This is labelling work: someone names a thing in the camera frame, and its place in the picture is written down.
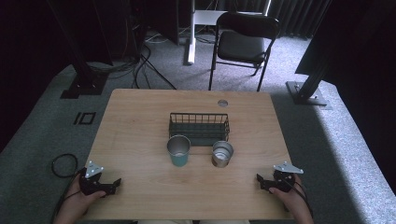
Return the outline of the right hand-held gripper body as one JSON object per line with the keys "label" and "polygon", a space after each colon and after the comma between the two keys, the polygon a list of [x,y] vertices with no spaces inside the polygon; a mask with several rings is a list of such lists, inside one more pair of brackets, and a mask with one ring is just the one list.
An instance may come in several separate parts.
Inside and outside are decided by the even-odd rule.
{"label": "right hand-held gripper body", "polygon": [[289,192],[295,184],[295,175],[301,175],[304,170],[284,161],[273,166],[273,177],[276,187],[284,192]]}

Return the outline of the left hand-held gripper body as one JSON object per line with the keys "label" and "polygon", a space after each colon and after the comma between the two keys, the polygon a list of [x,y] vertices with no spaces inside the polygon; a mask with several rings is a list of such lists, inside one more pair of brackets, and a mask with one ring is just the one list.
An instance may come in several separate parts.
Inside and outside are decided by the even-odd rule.
{"label": "left hand-held gripper body", "polygon": [[83,194],[91,195],[98,191],[106,193],[106,188],[99,182],[103,171],[104,167],[93,161],[89,161],[88,165],[79,171],[78,183]]}

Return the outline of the silver metal cup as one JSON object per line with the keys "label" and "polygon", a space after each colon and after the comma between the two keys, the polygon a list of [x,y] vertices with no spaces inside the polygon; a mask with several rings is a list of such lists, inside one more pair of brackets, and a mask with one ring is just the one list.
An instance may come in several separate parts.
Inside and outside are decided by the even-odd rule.
{"label": "silver metal cup", "polygon": [[227,141],[218,141],[212,147],[212,164],[218,168],[226,167],[233,156],[233,146]]}

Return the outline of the teal metal cup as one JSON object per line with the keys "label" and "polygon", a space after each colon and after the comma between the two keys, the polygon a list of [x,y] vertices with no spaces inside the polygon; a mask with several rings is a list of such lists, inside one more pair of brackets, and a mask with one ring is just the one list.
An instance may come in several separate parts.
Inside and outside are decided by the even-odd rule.
{"label": "teal metal cup", "polygon": [[177,167],[187,164],[190,149],[191,141],[184,135],[174,135],[167,142],[167,151],[171,162]]}

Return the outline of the black wire basket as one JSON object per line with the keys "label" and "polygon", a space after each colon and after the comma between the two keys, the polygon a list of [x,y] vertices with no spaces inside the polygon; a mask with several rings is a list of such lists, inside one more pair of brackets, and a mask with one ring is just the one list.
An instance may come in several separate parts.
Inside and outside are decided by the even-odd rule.
{"label": "black wire basket", "polygon": [[171,113],[169,136],[184,135],[192,146],[208,147],[227,141],[230,133],[229,116],[219,113]]}

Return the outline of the person's right hand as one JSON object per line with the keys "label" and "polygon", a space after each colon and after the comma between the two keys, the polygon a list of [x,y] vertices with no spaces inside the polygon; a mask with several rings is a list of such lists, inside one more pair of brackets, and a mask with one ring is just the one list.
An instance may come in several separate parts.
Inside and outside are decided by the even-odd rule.
{"label": "person's right hand", "polygon": [[310,211],[308,205],[302,197],[303,188],[302,181],[299,176],[295,176],[294,187],[296,190],[291,189],[289,192],[284,192],[277,188],[270,188],[269,191],[274,194],[283,204],[285,204],[290,212],[294,209],[298,209],[299,207],[306,208]]}

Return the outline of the person's left hand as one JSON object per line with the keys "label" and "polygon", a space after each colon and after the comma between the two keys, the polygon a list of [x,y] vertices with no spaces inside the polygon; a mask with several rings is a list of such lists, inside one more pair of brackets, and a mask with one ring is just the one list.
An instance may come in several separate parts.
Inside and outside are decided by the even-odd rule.
{"label": "person's left hand", "polygon": [[73,208],[85,213],[96,200],[106,194],[103,191],[98,191],[91,195],[85,195],[80,190],[78,180],[79,176],[73,180],[61,208]]}

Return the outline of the black metal stand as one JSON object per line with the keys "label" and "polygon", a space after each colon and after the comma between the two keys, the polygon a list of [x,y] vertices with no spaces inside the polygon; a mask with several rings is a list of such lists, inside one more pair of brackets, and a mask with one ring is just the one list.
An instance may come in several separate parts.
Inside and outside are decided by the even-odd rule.
{"label": "black metal stand", "polygon": [[321,26],[323,21],[328,23],[326,13],[331,7],[332,0],[323,1],[312,40],[295,71],[296,74],[307,75],[307,79],[305,82],[287,82],[293,102],[297,105],[326,106],[328,104],[318,90],[318,85],[329,68],[328,60],[332,56],[332,48],[329,47],[331,41],[327,40],[326,29]]}
{"label": "black metal stand", "polygon": [[57,0],[46,0],[52,14],[54,15],[65,39],[65,51],[76,71],[70,87],[63,91],[62,99],[77,99],[80,95],[101,95],[106,85],[108,73],[100,74],[94,72],[86,63],[84,56],[78,46],[77,40],[73,37],[67,22],[66,16],[62,13]]}

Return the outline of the black folding chair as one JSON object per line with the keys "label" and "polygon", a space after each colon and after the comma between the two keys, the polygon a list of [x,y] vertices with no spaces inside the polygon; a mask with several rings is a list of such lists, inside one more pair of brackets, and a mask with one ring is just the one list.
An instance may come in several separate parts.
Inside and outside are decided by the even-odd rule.
{"label": "black folding chair", "polygon": [[262,68],[257,91],[261,89],[267,64],[279,32],[280,22],[264,15],[225,12],[216,21],[215,43],[208,89],[212,89],[217,64]]}

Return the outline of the dark pleated curtain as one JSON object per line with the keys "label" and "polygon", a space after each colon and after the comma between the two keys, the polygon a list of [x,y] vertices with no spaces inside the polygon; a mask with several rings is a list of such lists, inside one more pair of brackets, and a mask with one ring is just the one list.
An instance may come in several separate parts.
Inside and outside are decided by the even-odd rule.
{"label": "dark pleated curtain", "polygon": [[280,36],[312,38],[332,0],[269,0],[266,15],[280,22]]}

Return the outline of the white desk frame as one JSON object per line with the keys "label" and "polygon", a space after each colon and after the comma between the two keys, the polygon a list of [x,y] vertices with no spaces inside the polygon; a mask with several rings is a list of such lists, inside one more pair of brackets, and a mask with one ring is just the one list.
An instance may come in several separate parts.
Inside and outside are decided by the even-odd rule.
{"label": "white desk frame", "polygon": [[195,62],[195,26],[196,25],[215,25],[220,15],[224,13],[223,10],[213,9],[196,9],[195,0],[191,0],[191,12],[190,12],[190,38],[188,48],[188,60],[187,64],[194,64]]}

